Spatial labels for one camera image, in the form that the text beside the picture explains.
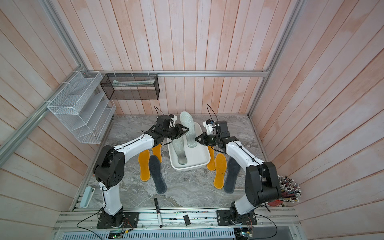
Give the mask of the white textured insole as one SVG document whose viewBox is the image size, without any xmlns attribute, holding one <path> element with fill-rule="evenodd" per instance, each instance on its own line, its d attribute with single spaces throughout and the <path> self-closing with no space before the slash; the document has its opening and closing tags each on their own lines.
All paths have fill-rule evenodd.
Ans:
<svg viewBox="0 0 384 240">
<path fill-rule="evenodd" d="M 196 138 L 196 130 L 195 123 L 193 117 L 188 112 L 181 112 L 180 121 L 183 126 L 188 128 L 188 132 L 186 133 L 187 145 L 189 148 L 195 148 L 197 146 Z"/>
<path fill-rule="evenodd" d="M 174 139 L 172 142 L 172 145 L 173 145 L 174 151 L 177 155 L 178 163 L 180 165 L 185 165 L 188 162 L 188 160 L 187 160 L 187 157 L 185 155 L 184 139 L 182 137 L 180 137 L 178 139 Z"/>
</svg>

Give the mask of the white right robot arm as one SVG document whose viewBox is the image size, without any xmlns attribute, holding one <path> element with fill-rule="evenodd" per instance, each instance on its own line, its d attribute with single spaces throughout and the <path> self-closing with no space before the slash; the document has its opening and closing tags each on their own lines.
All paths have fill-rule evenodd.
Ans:
<svg viewBox="0 0 384 240">
<path fill-rule="evenodd" d="M 231 136 L 226 121 L 207 120 L 203 125 L 207 131 L 195 141 L 204 146 L 219 147 L 246 172 L 245 195 L 231 204 L 228 217 L 218 216 L 218 224 L 252 223 L 254 209 L 282 197 L 276 166 L 258 159 Z"/>
</svg>

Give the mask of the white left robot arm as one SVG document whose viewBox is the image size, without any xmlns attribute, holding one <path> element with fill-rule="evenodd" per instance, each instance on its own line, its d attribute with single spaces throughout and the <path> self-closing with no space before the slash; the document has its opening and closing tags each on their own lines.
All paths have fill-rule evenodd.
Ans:
<svg viewBox="0 0 384 240">
<path fill-rule="evenodd" d="M 177 140 L 191 128 L 176 123 L 175 115 L 160 115 L 143 134 L 127 143 L 105 145 L 94 165 L 93 174 L 99 182 L 104 200 L 101 217 L 112 228 L 124 223 L 124 208 L 120 199 L 120 182 L 125 173 L 125 163 L 132 157 L 160 145 L 164 139 Z"/>
</svg>

